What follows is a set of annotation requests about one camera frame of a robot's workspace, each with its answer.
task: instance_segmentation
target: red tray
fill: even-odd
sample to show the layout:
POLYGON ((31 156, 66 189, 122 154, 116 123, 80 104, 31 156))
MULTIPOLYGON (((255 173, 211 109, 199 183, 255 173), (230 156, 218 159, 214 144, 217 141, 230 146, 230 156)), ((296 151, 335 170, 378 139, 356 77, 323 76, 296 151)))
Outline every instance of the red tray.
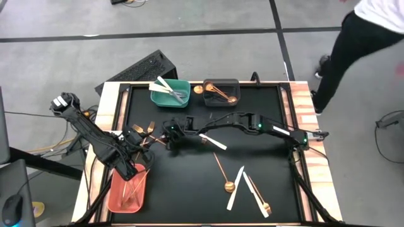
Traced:
POLYGON ((145 167, 142 164, 135 164, 135 168, 141 173, 137 173, 131 180, 127 182, 124 181, 121 176, 119 176, 119 174, 114 170, 108 201, 108 209, 111 212, 134 213, 138 212, 142 207, 143 201, 145 199, 146 172, 144 171, 145 167), (138 188, 136 189, 136 192, 131 196, 130 199, 127 199, 137 186, 138 188), (126 202, 122 204, 122 195, 124 193, 124 189, 124 199, 126 200, 126 202))

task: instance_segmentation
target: sneaker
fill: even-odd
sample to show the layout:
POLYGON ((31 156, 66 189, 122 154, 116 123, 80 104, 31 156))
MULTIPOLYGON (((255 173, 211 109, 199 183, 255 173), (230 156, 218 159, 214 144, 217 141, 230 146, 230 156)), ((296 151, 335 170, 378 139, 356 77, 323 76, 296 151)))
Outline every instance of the sneaker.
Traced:
MULTIPOLYGON (((317 95, 317 92, 316 91, 310 91, 311 99, 313 99, 314 95, 317 95)), ((320 116, 322 114, 322 112, 323 112, 322 110, 318 110, 316 107, 314 107, 314 111, 316 112, 317 116, 320 116)))
POLYGON ((328 61, 330 59, 331 59, 330 55, 321 56, 320 61, 319 61, 319 66, 317 67, 316 72, 314 73, 315 78, 317 78, 317 79, 323 78, 323 76, 324 76, 324 69, 322 69, 323 65, 326 61, 328 61))

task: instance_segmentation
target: person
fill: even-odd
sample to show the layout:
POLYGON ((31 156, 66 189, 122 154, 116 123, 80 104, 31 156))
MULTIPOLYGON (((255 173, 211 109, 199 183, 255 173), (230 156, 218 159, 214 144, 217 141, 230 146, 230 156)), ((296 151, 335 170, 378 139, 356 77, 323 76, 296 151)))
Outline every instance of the person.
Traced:
POLYGON ((345 71, 356 60, 403 38, 404 0, 361 0, 342 21, 331 55, 320 58, 315 77, 321 82, 317 91, 311 91, 317 115, 326 108, 345 71))

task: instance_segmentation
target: white shirt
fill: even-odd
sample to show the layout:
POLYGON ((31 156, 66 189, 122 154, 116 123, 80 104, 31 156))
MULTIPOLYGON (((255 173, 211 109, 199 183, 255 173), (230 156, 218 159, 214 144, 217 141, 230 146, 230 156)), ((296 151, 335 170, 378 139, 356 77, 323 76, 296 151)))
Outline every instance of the white shirt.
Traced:
POLYGON ((393 32, 404 34, 404 0, 361 0, 355 14, 393 32))

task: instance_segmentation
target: teal bowl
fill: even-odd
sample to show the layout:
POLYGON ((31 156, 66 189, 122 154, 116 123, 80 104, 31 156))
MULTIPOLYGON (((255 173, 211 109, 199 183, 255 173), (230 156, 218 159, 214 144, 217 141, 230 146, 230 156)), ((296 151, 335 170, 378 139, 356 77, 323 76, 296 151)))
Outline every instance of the teal bowl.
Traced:
MULTIPOLYGON (((191 94, 191 84, 188 81, 184 81, 181 79, 165 79, 165 82, 170 85, 170 87, 175 91, 181 91, 186 93, 186 97, 181 98, 184 101, 184 104, 179 103, 174 96, 151 91, 150 99, 159 107, 174 107, 174 108, 184 108, 188 105, 189 96, 191 94)), ((155 81, 155 84, 162 85, 159 80, 155 81)))

